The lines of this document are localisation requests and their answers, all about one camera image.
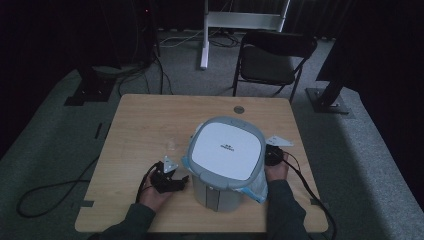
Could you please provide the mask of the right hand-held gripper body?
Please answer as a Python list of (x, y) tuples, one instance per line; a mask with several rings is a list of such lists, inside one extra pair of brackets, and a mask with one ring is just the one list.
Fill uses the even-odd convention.
[(283, 147), (292, 147), (293, 143), (280, 136), (273, 135), (266, 140), (265, 165), (276, 166), (284, 160)]

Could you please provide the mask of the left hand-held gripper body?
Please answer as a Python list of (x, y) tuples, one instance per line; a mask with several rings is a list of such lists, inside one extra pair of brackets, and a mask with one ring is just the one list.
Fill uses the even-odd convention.
[(177, 180), (172, 177), (178, 168), (178, 164), (165, 156), (162, 161), (154, 165), (154, 171), (150, 176), (152, 186), (159, 192), (175, 192), (179, 188)]

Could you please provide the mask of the grey white-lidded trash can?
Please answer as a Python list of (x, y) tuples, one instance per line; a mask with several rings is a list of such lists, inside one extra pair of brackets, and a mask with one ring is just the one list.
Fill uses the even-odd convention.
[(244, 120), (221, 116), (200, 124), (182, 158), (196, 200), (216, 212), (237, 209), (244, 196), (264, 203), (265, 148), (262, 132)]

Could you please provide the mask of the person's right hand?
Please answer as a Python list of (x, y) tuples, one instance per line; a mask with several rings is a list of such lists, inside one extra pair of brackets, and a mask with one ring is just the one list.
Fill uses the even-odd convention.
[(287, 179), (289, 171), (289, 166), (286, 164), (287, 159), (288, 155), (284, 153), (282, 161), (279, 164), (265, 167), (265, 174), (268, 182)]

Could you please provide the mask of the person's left hand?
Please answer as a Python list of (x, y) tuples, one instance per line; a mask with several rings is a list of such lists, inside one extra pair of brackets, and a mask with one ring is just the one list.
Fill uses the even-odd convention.
[(172, 192), (159, 193), (151, 184), (151, 173), (149, 173), (141, 187), (137, 202), (158, 212), (172, 196)]

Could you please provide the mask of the black folding chair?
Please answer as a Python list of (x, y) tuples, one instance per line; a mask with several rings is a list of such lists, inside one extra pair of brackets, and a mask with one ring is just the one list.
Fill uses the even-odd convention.
[(235, 96), (238, 83), (279, 86), (275, 95), (292, 85), (289, 102), (293, 101), (305, 62), (317, 49), (315, 37), (274, 31), (247, 32), (240, 43), (234, 79)]

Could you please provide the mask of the black stand with base plate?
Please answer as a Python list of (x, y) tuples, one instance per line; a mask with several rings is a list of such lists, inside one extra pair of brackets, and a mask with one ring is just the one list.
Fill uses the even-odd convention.
[(317, 76), (317, 80), (328, 81), (325, 88), (306, 88), (305, 92), (316, 113), (340, 114), (348, 116), (350, 109), (340, 97), (351, 67), (340, 60), (327, 58)]
[(77, 68), (80, 84), (65, 106), (83, 106), (86, 102), (107, 102), (116, 83), (116, 78), (99, 75), (91, 66)]

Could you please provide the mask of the white desk frame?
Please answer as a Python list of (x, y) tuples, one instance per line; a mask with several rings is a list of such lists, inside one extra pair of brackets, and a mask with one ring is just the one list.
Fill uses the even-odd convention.
[(292, 0), (284, 0), (279, 14), (224, 12), (223, 10), (211, 11), (209, 9), (209, 0), (203, 1), (203, 44), (200, 68), (206, 70), (209, 60), (210, 28), (263, 29), (281, 32)]

